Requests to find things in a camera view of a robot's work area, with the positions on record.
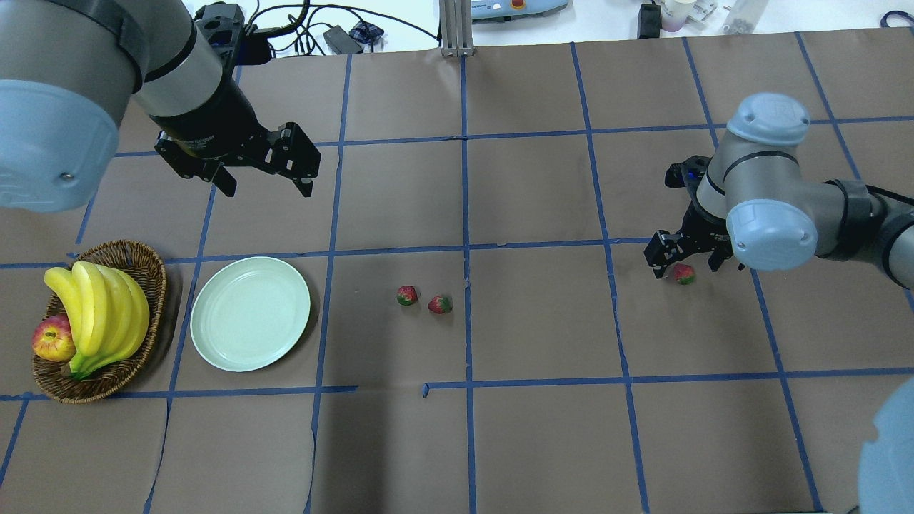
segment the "bunch of bananas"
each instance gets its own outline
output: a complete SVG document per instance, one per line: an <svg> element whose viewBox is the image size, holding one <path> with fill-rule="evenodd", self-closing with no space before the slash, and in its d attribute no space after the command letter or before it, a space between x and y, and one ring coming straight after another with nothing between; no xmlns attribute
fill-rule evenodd
<svg viewBox="0 0 914 514"><path fill-rule="evenodd" d="M73 271L51 268L45 284L69 317L76 355L70 377L85 380L102 366L129 358L149 328L149 304L140 285L121 270L76 261Z"/></svg>

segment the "basket of fruit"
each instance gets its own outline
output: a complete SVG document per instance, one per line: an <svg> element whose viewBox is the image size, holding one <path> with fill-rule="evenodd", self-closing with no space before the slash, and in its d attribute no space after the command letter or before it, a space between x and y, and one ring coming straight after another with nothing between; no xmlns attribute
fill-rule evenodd
<svg viewBox="0 0 914 514"><path fill-rule="evenodd" d="M62 403L127 384L153 352L165 309L165 264L149 246L111 241L45 272L53 295L32 338L32 375Z"/></svg>

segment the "plate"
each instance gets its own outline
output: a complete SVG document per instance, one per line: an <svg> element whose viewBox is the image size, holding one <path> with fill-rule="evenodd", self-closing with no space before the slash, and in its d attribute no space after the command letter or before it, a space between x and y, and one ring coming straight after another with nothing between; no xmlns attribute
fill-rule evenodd
<svg viewBox="0 0 914 514"><path fill-rule="evenodd" d="M272 257L249 257L219 270L190 312L190 337L206 362L226 371L272 364L302 336L311 295L302 275Z"/></svg>

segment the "grid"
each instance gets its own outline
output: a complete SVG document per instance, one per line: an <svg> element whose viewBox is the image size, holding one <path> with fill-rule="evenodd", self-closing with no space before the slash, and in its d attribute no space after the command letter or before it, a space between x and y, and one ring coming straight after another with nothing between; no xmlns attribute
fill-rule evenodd
<svg viewBox="0 0 914 514"><path fill-rule="evenodd" d="M817 71L813 66L813 63L809 57L809 54L806 50L806 46L803 41L803 36L800 33L795 34L796 41L799 45L799 48L802 52L805 63L808 67L808 70L813 78L816 89L821 97L824 108L827 111L827 119L814 120L813 124L824 124L831 125L834 129L834 133L838 139L838 142L841 146L841 149L844 153L845 159L850 165L851 170L854 176L858 179L861 178L860 173L857 169L855 160L851 155L851 152L848 148L848 145L845 141L845 138L842 134L841 127L843 125L852 124L852 123L883 123L883 122L908 122L914 121L914 116L881 116L881 117L857 117L857 118L837 118L835 117L829 101L825 96L825 92L822 86L822 83L819 80ZM399 139L372 139L372 140L355 140L350 141L346 139L346 118L348 114L348 101L349 101L349 85L350 85L350 76L352 70L352 56L349 56L346 60L345 65L345 85L343 92L343 104L341 115L341 124L339 131L339 138L335 142L322 142L318 143L318 146L325 148L335 148L338 156L338 163L336 169L336 179L335 179L335 196L334 196L334 205L333 205L333 217L331 223L330 231L330 244L326 251L317 251L317 252L304 252L304 253L258 253L257 255L269 255L277 258L298 258L298 257L325 257L327 259L327 271L326 271L326 282L324 289L324 298L322 304L322 321L320 326L320 348L318 354L318 363L317 363L317 379L314 387L299 387L299 388L269 388L269 389L249 389L249 390L217 390L217 391L178 391L175 389L177 382L178 371L181 365L181 355L182 349L186 343L186 337L188 334L187 326L190 318L190 309L186 309L184 318L182 320L181 329L179 333L179 338L176 342L177 351L175 362L172 367L171 378L169 381L169 387L167 391L132 391L132 392L122 392L114 395L114 398L164 398L167 400L166 403L166 420L165 420L165 434L168 431L168 418L171 414L172 400L174 398L192 398L192 397L216 397L216 396L248 396L248 395L279 395L279 394L312 394L314 396L314 410L312 418L312 431L314 434L315 441L319 440L320 434L318 431L319 428L319 419L321 413L321 400L324 394L337 394L337 393L350 393L356 391L357 385L351 386L325 386L324 385L324 359L326 352L326 339L327 339L327 326L329 320L329 311L330 311L330 301L332 294L333 286L333 276L334 276L334 262L335 257L337 256L349 256L349 255L373 255L373 254L382 254L382 253L420 253L420 252L462 252L463 254L463 263L464 263L464 276L467 280L467 285L464 293L464 316L465 316L465 358L466 358L466 377L464 381L439 381L439 382L427 382L424 384L422 389L423 397L433 394L437 390L463 390L466 393L466 412L467 412L467 455L468 455L468 482L469 482L469 511L475 513L477 510L477 494L476 494L476 452L475 452L475 439L474 439L474 401L473 394L477 389L483 388L516 388L516 387L546 387L546 386L566 386L566 385L599 385L599 384L619 384L623 385L625 388L625 399L629 415L629 425L631 429L631 438L632 438L632 454L634 457L635 463L635 472L638 481L638 489L640 494L640 500L642 509L644 512L650 512L650 501L649 493L650 488L646 483L644 469L643 469L643 459L642 459L642 446L638 431L638 421L636 415L636 404L634 396L632 393L633 384L641 383L672 383L672 382L697 382L697 381L726 381L726 380L778 380L784 399L784 406L790 416L792 429L796 439L796 451L798 452L801 462L803 473L805 474L805 479L807 482L807 487L809 489L809 494L812 499L813 506L816 510L822 510L822 502L819 498L819 493L817 491L815 477L813 476L813 470L810 466L809 457L806 452L805 443L803 440L802 430L800 422L797 416L797 412L793 403L791 387L788 382L788 379L802 379L802 378L821 378L821 377L849 377L849 376L878 376L878 375L912 375L914 374L914 368L911 367L898 367L898 368L877 368L877 369L808 369L808 370L785 370L784 365L781 361L781 354L778 349L777 338L774 333L774 328L771 323L771 317L765 300L765 294L762 290L762 285L758 274L753 270L751 273L751 280L753 283L754 290L758 297L759 310L764 321L764 326L768 334L769 343L771 345L771 355L774 359L776 371L772 372L748 372L748 373L720 373L720 374L689 374L689 375L633 375L631 374L628 361L625 356L625 347L623 344L623 333L621 330L621 324L619 320L619 309L617 306L618 293L616 290L616 274L613 266L612 253L613 248L618 245L627 245L627 244L645 244L649 241L649 238L613 238L609 231L607 230L606 218L603 210L603 198L600 192L600 181L598 178L598 164L597 158L594 150L594 141L593 135L595 134L616 134L616 133L626 133L626 132L666 132L666 131L679 131L679 130L690 130L690 129L707 129L710 133L710 137L714 144L714 147L717 147L717 133L716 129L724 128L726 125L723 123L715 123L712 119L711 112L708 108L708 104L705 98L705 94L702 87L702 81L699 77L698 69L696 67L695 61L693 59L692 51L689 45L689 40L683 38L682 40L683 50L685 52L686 58L688 60L689 68L692 71L692 75L695 81L695 86L698 92L699 99L701 101L702 110L706 117L706 123L703 124L685 124L685 125L665 125L665 126L637 126L637 127L615 127L615 128L600 128L592 127L590 123L590 110L588 108L587 93L585 92L584 80L581 77L581 68L578 58L577 47L574 43L569 44L569 52L574 64L574 70L576 74L576 81L579 89L579 99L580 99L580 108L584 120L584 129L583 130L567 130L567 131L544 131L544 132L526 132L526 133L510 133L510 134L469 134L468 122L467 122L467 67L465 58L461 58L460 61L460 83L461 83L461 133L451 136L436 136L436 137L411 137L411 138L399 138ZM240 80L240 69L236 80ZM599 221L600 221L600 232L601 239L598 240L580 240L580 241L536 241L536 242L511 242L507 244L496 244L496 243L471 243L470 239L470 201L469 201L469 170L468 170L468 142L472 140L482 140L482 139L507 139L507 138L529 138L529 137L547 137L547 136L556 136L556 135L585 135L587 139L588 147L588 156L590 159L590 172L592 175L592 184L596 196L596 205L598 209ZM454 141L459 140L461 142L462 150L462 245L444 245L444 246L417 246L417 247L398 247L398 248L382 248L382 249L363 249L363 250L337 250L336 248L336 232L337 225L339 220L339 200L340 200L340 189L341 189L341 179L342 172L344 167L344 158L345 150L349 146L358 146L358 145L398 145L406 143L431 143L431 142L441 142L441 141ZM118 157L126 156L147 156L155 155L154 152L124 152L118 154ZM166 260L168 264L193 264L193 279L189 286L189 293L185 299L185 305L191 305L193 303L196 291L197 291L197 279L200 275L200 267L204 262L224 262L224 261L234 261L240 258L251 256L253 254L224 254L224 255L204 255L204 247L207 242L207 229L210 222L210 217L212 215L214 199L216 197L216 189L212 187L209 192L209 198L207 203L206 213L203 219L203 229L199 237L199 244L197 246L197 253L192 257L181 257ZM86 228L91 220L91 213L94 206L94 199L87 206L85 214L80 225L79 234L77 236L76 243L80 244L82 242L83 236L85 234ZM605 253L606 260L606 274L607 274L607 285L610 288L611 300L612 300L612 313L613 313L613 327L618 338L618 352L619 358L622 364L622 375L621 376L608 376L608 377L569 377L569 378L559 378L559 379L528 379L528 380L476 380L473 376L473 303L472 303L472 287L469 282L470 271L472 267L471 256L473 251L498 251L501 249L512 249L512 248L549 248L549 247L572 247L572 246L601 246ZM0 269L22 269L22 268L46 268L53 265L61 265L63 262L16 262L16 263L0 263ZM909 306L912 311L914 311L914 297L912 297L911 292L907 291L905 293ZM6 470L9 466L10 459L15 452L16 448L16 439L19 434L20 428L22 426L23 419L25 418L27 408L31 402L42 402L47 401L48 398L43 395L35 395L29 392L25 392L21 395L11 395L11 396L0 396L0 402L18 402L20 408L18 411L18 416L16 418L15 427L13 430L12 437L6 447L5 457L3 460L3 465L0 467L0 485L3 483L3 478L5 477ZM161 465L161 458L165 451L165 439L163 438L162 442L162 453L160 454L159 465ZM149 496L146 500L144 507L144 512L149 512L151 509L153 496L154 496L155 482L153 482L152 488L149 491ZM305 507L304 512L311 511L311 498L309 495L308 504Z"/></svg>

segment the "wicker basket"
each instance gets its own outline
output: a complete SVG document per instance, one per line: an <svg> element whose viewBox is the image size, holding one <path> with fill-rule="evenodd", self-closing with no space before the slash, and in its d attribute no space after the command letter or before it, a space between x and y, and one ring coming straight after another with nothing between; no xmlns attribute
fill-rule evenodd
<svg viewBox="0 0 914 514"><path fill-rule="evenodd" d="M149 330L139 349L130 358L96 369L86 380L74 380L60 372L62 364L32 356L32 376L45 394L61 403L90 403L110 396L127 384L153 353L153 346L165 309L165 264L155 251L141 242L111 241L77 257L129 274L146 293L149 302ZM51 295L45 319L64 312L56 294Z"/></svg>

